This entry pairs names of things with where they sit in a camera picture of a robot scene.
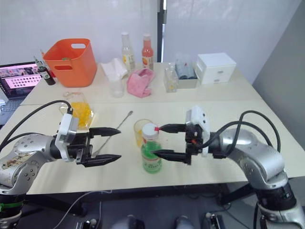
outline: green bottle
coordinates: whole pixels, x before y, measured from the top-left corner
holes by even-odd
[[[161,149],[161,144],[158,142],[159,132],[155,130],[156,127],[156,124],[148,123],[142,128],[142,161],[143,167],[148,173],[157,173],[162,167],[161,158],[151,152]]]

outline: pink cloth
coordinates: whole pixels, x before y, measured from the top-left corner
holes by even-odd
[[[154,73],[148,68],[136,70],[130,74],[127,80],[127,91],[139,98],[147,97],[151,94],[148,85],[153,78]]]

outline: white storage box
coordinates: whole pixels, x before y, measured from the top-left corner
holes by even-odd
[[[201,84],[228,82],[236,62],[226,53],[199,54],[195,73]]]

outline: orange plastic bin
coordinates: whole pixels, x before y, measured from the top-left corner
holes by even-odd
[[[65,87],[90,85],[97,70],[89,39],[63,39],[48,50],[43,59]]]

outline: small glass bottle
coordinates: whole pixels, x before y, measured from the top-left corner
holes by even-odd
[[[147,123],[142,128],[142,162],[148,173],[157,173],[162,166],[161,158],[151,152],[161,149],[161,144],[158,142],[159,131],[155,130],[156,127],[154,123]]]
[[[129,40],[129,33],[127,32],[122,32],[122,54],[128,73],[133,72],[135,70],[134,54]]]
[[[153,49],[151,36],[149,33],[145,33],[143,38],[142,62],[143,68],[149,68],[153,70]]]

